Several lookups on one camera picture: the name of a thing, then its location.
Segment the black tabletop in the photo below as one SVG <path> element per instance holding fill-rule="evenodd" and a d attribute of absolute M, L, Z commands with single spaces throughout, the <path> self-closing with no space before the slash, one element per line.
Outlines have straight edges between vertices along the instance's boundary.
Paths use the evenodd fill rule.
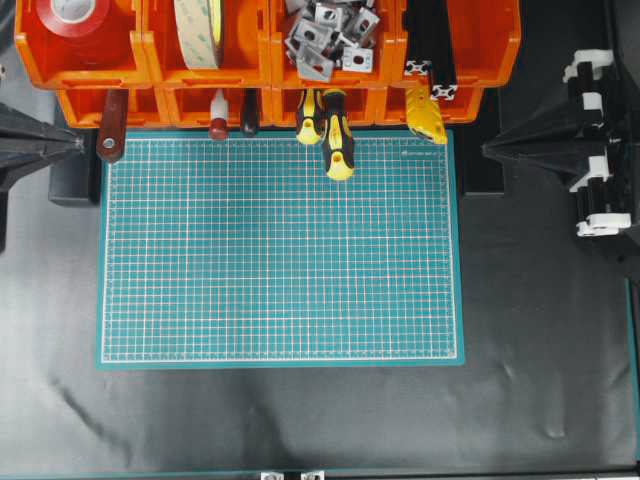
<path fill-rule="evenodd" d="M 524 48 L 501 92 L 509 124 L 560 101 L 573 51 L 602 41 L 597 1 L 522 10 Z M 0 100 L 50 116 L 15 52 L 0 63 Z M 553 175 L 507 180 L 507 197 L 459 204 L 462 367 L 115 373 L 93 362 L 98 211 L 48 203 L 47 172 L 20 181 L 0 257 L 0 476 L 633 465 L 624 280 L 575 238 Z"/>

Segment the green cutting mat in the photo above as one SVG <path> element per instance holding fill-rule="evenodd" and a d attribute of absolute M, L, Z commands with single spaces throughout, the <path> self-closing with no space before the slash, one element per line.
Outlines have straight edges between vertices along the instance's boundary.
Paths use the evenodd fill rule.
<path fill-rule="evenodd" d="M 130 133 L 103 179 L 98 366 L 463 363 L 452 149 L 356 141 L 336 183 L 291 132 Z"/>

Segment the tool rack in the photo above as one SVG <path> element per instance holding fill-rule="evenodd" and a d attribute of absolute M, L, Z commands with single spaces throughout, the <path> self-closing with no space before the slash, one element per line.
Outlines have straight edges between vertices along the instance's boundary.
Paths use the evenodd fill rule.
<path fill-rule="evenodd" d="M 338 71 L 330 84 L 301 80 L 289 64 L 284 0 L 227 0 L 225 63 L 206 71 L 184 65 L 172 0 L 114 2 L 122 28 L 79 51 L 42 25 L 35 0 L 17 0 L 18 51 L 33 84 L 56 91 L 70 127 L 98 128 L 108 89 L 129 90 L 128 127 L 206 127 L 217 88 L 230 100 L 231 127 L 239 125 L 247 88 L 259 90 L 262 127 L 293 127 L 300 93 L 310 86 L 345 89 L 353 126 L 403 125 L 404 89 L 426 83 L 426 77 L 404 74 L 407 0 L 376 2 L 381 22 L 373 72 Z M 460 88 L 455 100 L 440 100 L 440 108 L 446 123 L 469 123 L 484 89 L 504 85 L 511 74 L 521 39 L 519 2 L 492 0 L 489 8 L 486 0 L 448 0 L 448 8 Z M 114 49 L 118 55 L 107 54 Z M 90 69 L 83 63 L 87 51 Z"/>

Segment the wooden handle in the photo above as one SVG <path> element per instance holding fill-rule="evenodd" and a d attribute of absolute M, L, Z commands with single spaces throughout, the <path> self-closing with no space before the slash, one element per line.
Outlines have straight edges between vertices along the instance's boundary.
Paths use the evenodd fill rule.
<path fill-rule="evenodd" d="M 124 155 L 128 113 L 129 90 L 108 90 L 96 145 L 105 162 L 115 163 Z"/>

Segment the black and yellow screwdriver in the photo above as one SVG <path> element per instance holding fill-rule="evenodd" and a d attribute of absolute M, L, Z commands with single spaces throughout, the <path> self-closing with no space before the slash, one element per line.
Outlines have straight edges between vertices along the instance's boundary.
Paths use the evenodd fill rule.
<path fill-rule="evenodd" d="M 315 145 L 324 135 L 322 94 L 313 88 L 302 92 L 296 112 L 296 138 L 303 145 Z"/>
<path fill-rule="evenodd" d="M 325 136 L 322 143 L 324 168 L 333 180 L 347 180 L 356 168 L 355 144 L 347 123 L 345 109 L 347 95 L 339 89 L 324 92 Z"/>

